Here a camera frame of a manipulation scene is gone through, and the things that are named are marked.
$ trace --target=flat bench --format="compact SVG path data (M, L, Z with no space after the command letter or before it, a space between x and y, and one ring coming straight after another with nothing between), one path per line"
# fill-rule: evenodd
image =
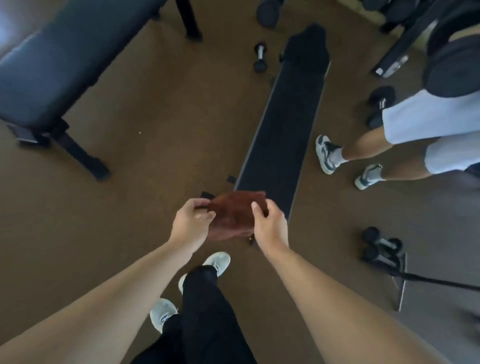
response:
M62 118L167 0L70 0L0 60L0 119L22 145L56 141L97 180L107 167L66 133ZM189 0L176 0L187 38L201 41Z
M325 30L308 26L292 36L235 190L265 191L287 220L330 65Z

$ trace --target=foot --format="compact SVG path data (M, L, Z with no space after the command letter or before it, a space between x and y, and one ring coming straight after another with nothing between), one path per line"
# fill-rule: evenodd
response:
M150 319L152 325L157 329L160 334L163 332L163 324L167 319L172 317L178 312L175 305L166 298L160 298L155 306L150 311Z
M216 270L216 276L220 277L225 270L227 270L227 267L230 264L230 255L225 252L217 252L212 254L205 260L205 262L202 264L203 266L212 266ZM180 293L183 294L183 282L185 281L185 277L187 277L186 274L181 276L179 280L179 290Z
M371 185L376 184L377 182L381 181L381 180L371 180L371 179L369 179L369 173L379 170L378 174L380 174L380 172L382 171L382 168L383 167L380 164L369 165L367 168L365 168L363 173L355 179L355 186L360 191L363 191L367 187L370 187Z
M320 161L320 167L325 174L332 174L335 172L338 166L334 165L328 160L330 153L335 149L340 148L330 142L330 139L326 135L319 135L315 140L315 150L317 152L318 160Z

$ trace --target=white sneaker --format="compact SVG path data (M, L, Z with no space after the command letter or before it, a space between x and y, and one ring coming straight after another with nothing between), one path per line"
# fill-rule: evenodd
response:
M202 264L203 266L212 266L216 270L216 276L220 277L227 267L229 266L231 261L230 254L225 252L216 252L209 256L207 260ZM180 293L183 294L183 282L185 281L185 277L187 274L181 276L179 280L179 290Z
M178 308L175 307L172 301L166 298L160 298L150 311L150 320L152 320L153 327L161 334L165 321L177 312Z
M338 148L340 147L332 144L326 135L319 135L315 140L315 151L317 152L320 167L325 174L332 174L338 168L338 166L332 164L328 159L330 153Z
M376 184L377 182L383 181L383 180L376 180L372 181L368 178L368 174L372 172L373 170L380 169L380 172L382 171L382 165L381 164L371 164L365 170L363 173L358 176L355 179L355 186L360 190L363 191L364 189L370 187L373 184Z

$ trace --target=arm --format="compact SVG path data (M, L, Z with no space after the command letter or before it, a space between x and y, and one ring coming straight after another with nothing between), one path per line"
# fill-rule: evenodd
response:
M329 364L447 363L387 313L330 278L288 247L287 221L267 200L269 215L256 203L255 239L282 279Z
M214 212L178 212L167 243L0 347L0 363L120 363L175 273L203 244Z

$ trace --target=forearm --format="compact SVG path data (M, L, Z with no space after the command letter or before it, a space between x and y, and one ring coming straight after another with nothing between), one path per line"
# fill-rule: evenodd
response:
M447 362L383 310L287 247L266 255L327 363Z
M165 243L0 347L2 363L119 363L191 252Z

